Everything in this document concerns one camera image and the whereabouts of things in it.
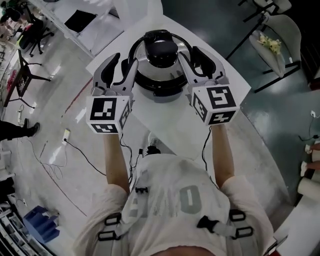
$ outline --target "white chair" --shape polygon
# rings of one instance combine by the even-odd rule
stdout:
[[[282,54],[274,54],[271,50],[264,47],[258,42],[260,31],[256,30],[259,26],[265,25],[272,29],[282,40],[282,47],[285,45],[289,51],[292,59],[292,63],[286,64]],[[251,45],[258,52],[260,57],[265,61],[265,63],[271,68],[263,72],[263,74],[268,74],[275,72],[279,77],[275,80],[267,83],[266,85],[256,89],[254,92],[260,92],[263,89],[273,85],[274,83],[286,78],[287,76],[293,74],[301,68],[301,33],[297,24],[286,15],[263,15],[256,26],[244,37],[244,39],[233,49],[233,51],[226,57],[228,60],[235,51],[249,38]],[[291,68],[290,71],[285,73],[286,68]]]
[[[242,0],[238,5],[241,6],[246,1],[247,0]],[[253,17],[257,16],[261,12],[266,11],[272,15],[276,15],[276,14],[282,14],[292,7],[289,0],[273,0],[271,3],[268,3],[266,0],[253,0],[253,3],[257,7],[256,12],[251,14],[248,18],[245,18],[243,22],[247,22],[251,20]]]

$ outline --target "gray floor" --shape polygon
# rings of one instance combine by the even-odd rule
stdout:
[[[238,6],[237,0],[162,0],[162,4],[166,16],[198,35],[224,57],[254,27],[258,19],[242,22],[256,10],[251,1],[242,6]],[[267,29],[265,32],[276,39],[272,31]],[[272,73],[262,74],[269,68],[248,41],[229,62],[253,89],[277,78]],[[241,106],[270,150],[293,201],[300,180],[300,163],[306,157],[304,142],[300,141],[298,135],[309,137],[311,110],[320,115],[319,97],[320,91],[309,90],[304,73],[300,70],[257,94],[250,92]],[[315,119],[311,136],[317,134],[319,128],[320,122]]]
[[[98,170],[105,171],[101,136],[91,131],[84,117],[86,97],[92,87],[92,76],[85,68],[90,58],[57,31],[54,37],[48,39],[42,55],[37,53],[33,58],[26,57],[26,60],[42,63],[42,66],[32,65],[31,72],[51,77],[52,80],[33,80],[30,83],[23,99],[36,108],[33,110],[25,106],[22,119],[29,118],[31,125],[40,122],[41,128],[34,137],[3,141],[4,149],[12,152],[11,158],[6,157],[5,161],[10,164],[9,170],[16,174],[16,197],[25,199],[27,203],[25,206],[20,201],[16,202],[20,215],[24,216],[37,205],[58,211],[60,235],[47,246],[59,256],[69,256],[71,244],[88,220],[92,198],[107,184],[106,178],[95,171],[80,152],[61,143],[64,130],[68,128],[69,141],[79,147]],[[17,111],[21,104],[19,101],[10,102],[4,120],[17,124]],[[135,160],[139,148],[146,144],[149,131],[131,114],[123,133]],[[236,175],[245,175],[253,184],[259,202],[273,226],[278,227],[285,217],[279,217],[278,212],[290,204],[290,199],[275,161],[241,111],[228,125],[228,137]],[[168,153],[162,146],[162,152]],[[209,143],[204,153],[208,169],[212,172],[212,148]],[[123,154],[129,169],[129,150],[123,149]],[[201,157],[196,161],[204,168]],[[65,167],[61,167],[60,172],[57,167],[51,165],[51,169],[48,164]]]

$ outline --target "person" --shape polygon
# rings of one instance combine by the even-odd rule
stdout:
[[[2,17],[0,18],[1,25],[9,18],[14,22],[23,23],[21,17],[24,15],[24,11],[20,7],[18,0],[2,1],[0,7],[2,8]]]
[[[312,151],[320,151],[320,143],[316,143],[313,145],[305,145],[304,147],[304,151],[307,154],[311,154]],[[301,164],[301,177],[305,176],[305,173],[308,169],[312,169],[312,170],[320,170],[320,161],[314,161],[314,162],[305,162],[303,161]]]
[[[40,129],[40,123],[38,122],[31,128],[28,128],[28,126],[29,120],[27,118],[24,120],[23,127],[0,120],[0,141],[22,137],[32,137]]]
[[[258,203],[253,186],[244,176],[235,176],[225,126],[212,126],[211,131],[217,187],[208,173],[192,160],[155,151],[158,140],[151,136],[147,156],[136,168],[137,180],[131,192],[119,136],[104,135],[108,185],[95,198],[87,223],[73,244],[73,253],[76,256],[226,256],[230,250],[227,243],[242,238],[226,237],[215,225],[227,227],[229,216],[234,213],[231,207],[235,207],[252,228],[246,237],[254,236],[250,239],[255,242],[247,241],[248,248],[244,249],[255,247],[256,255],[262,256],[273,236],[272,225]],[[112,247],[115,252],[112,254],[110,241],[104,237],[109,234],[105,230],[113,222],[111,218],[117,218],[118,223],[116,230],[111,231],[111,240],[122,243],[121,253]]]

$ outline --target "chair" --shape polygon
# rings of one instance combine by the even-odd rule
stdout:
[[[261,25],[266,25],[282,39],[282,46],[285,45],[287,47],[292,58],[292,63],[285,64],[285,60],[282,54],[274,54],[273,52],[271,52],[271,50],[257,42],[260,36],[260,31],[256,29]],[[274,83],[286,78],[287,76],[293,74],[301,68],[301,33],[297,24],[288,16],[283,14],[275,16],[263,15],[262,18],[258,21],[257,25],[254,26],[254,28],[244,37],[244,39],[232,50],[228,57],[226,57],[226,60],[228,60],[248,38],[253,48],[271,68],[270,70],[263,72],[263,74],[275,72],[279,76],[275,80],[256,89],[254,91],[255,93],[258,93],[263,89],[273,85]],[[286,68],[291,67],[294,68],[285,73]]]
[[[242,0],[238,5],[241,6],[246,1],[247,0]],[[243,22],[251,20],[253,17],[259,15],[264,11],[269,12],[271,15],[275,15],[282,14],[292,7],[289,0],[273,0],[271,3],[268,3],[266,0],[253,0],[253,3],[257,6],[256,12],[245,18]],[[269,8],[272,6],[274,6],[275,8],[272,12],[270,12]]]
[[[41,40],[48,36],[53,37],[55,34],[52,32],[48,32],[45,34],[45,31],[49,31],[49,28],[45,26],[45,23],[43,22],[43,20],[36,18],[30,12],[27,2],[21,3],[20,6],[23,10],[26,20],[32,25],[22,32],[21,34],[22,38],[19,41],[19,46],[22,49],[25,49],[29,44],[33,44],[32,49],[30,51],[30,56],[31,57],[34,56],[33,51],[36,46],[38,47],[39,53],[42,54],[43,52],[41,51],[41,47],[40,47]]]
[[[47,211],[47,209],[38,205],[23,217],[23,224],[30,235],[42,244],[50,242],[60,234],[55,223],[58,216],[48,217],[43,215]]]

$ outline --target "person's leg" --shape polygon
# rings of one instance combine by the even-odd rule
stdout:
[[[320,161],[314,161],[314,162],[305,162],[303,161],[301,164],[301,177],[303,177],[305,175],[305,172],[308,169],[312,169],[312,170],[320,170]]]
[[[310,150],[318,150],[318,151],[320,151],[320,143],[311,145],[310,146]]]
[[[320,170],[320,161],[309,162],[306,164],[307,169]]]
[[[9,122],[0,121],[1,128],[1,141],[2,140],[12,140],[15,138],[21,137],[32,137],[34,136],[40,129],[40,124],[37,122],[33,127],[27,128],[26,125],[23,127],[14,125]]]

